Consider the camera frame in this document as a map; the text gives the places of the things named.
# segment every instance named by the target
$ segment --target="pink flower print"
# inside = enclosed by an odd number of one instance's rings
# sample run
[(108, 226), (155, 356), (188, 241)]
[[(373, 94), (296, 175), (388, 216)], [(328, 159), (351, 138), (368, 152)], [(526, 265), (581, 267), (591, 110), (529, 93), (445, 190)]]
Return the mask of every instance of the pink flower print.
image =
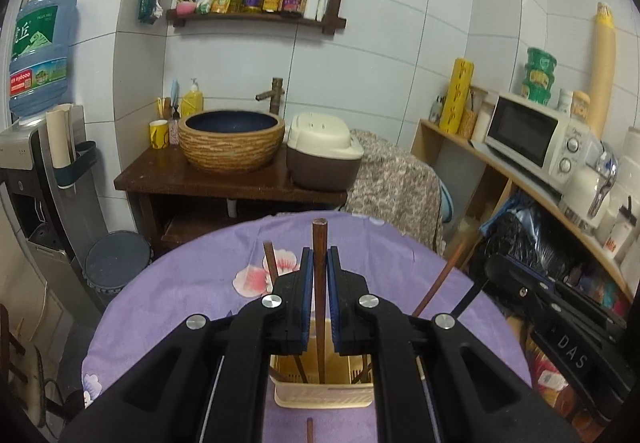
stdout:
[[(300, 269), (295, 253), (286, 249), (274, 250), (278, 275), (285, 275)], [(233, 280), (233, 287), (243, 297), (253, 298), (267, 295), (273, 291), (267, 258), (263, 258), (262, 267), (249, 264), (240, 270)]]

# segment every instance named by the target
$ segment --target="purple tablecloth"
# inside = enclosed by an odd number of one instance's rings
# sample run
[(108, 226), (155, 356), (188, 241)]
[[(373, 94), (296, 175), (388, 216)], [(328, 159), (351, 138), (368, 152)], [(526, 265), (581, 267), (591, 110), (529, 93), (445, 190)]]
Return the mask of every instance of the purple tablecloth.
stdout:
[[(363, 274), (369, 290), (411, 313), (444, 261), (380, 220), (325, 212), (329, 245), (340, 249), (342, 266)], [(242, 223), (174, 249), (137, 276), (109, 305), (82, 363), (87, 403), (122, 376), (148, 350), (189, 315), (210, 319), (236, 313), (268, 282), (262, 270), (263, 241), (276, 248), (282, 273), (300, 264), (311, 246), (311, 220), (318, 212), (268, 217)], [(454, 270), (422, 313), (449, 312), (471, 281)], [(494, 304), (481, 293), (461, 315), (462, 323), (530, 385), (529, 370), (517, 340)], [(278, 407), (271, 380), (264, 413), (265, 443), (305, 441), (306, 419), (313, 417), (318, 443), (376, 440), (374, 405), (365, 409), (299, 410)]]

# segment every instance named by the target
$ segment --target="yellow cup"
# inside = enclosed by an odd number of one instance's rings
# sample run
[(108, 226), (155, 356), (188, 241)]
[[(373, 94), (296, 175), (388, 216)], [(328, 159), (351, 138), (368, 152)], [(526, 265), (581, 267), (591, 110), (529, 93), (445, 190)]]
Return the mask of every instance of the yellow cup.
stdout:
[(167, 120), (154, 120), (149, 124), (151, 147), (164, 149), (169, 145), (169, 122)]

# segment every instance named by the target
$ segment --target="vessel sink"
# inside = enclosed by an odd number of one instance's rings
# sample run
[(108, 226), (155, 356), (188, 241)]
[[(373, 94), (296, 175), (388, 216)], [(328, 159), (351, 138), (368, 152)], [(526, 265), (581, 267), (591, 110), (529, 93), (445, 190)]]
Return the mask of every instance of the vessel sink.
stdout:
[(284, 138), (278, 115), (240, 110), (204, 111), (180, 120), (180, 146), (208, 172), (248, 172), (267, 165)]

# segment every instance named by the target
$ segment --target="gray trash can lid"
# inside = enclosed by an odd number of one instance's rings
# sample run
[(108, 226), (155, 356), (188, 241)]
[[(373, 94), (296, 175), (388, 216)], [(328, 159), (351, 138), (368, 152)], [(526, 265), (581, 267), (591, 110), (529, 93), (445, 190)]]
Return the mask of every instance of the gray trash can lid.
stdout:
[(84, 278), (103, 293), (117, 293), (151, 261), (151, 248), (139, 233), (119, 230), (108, 233), (89, 249)]

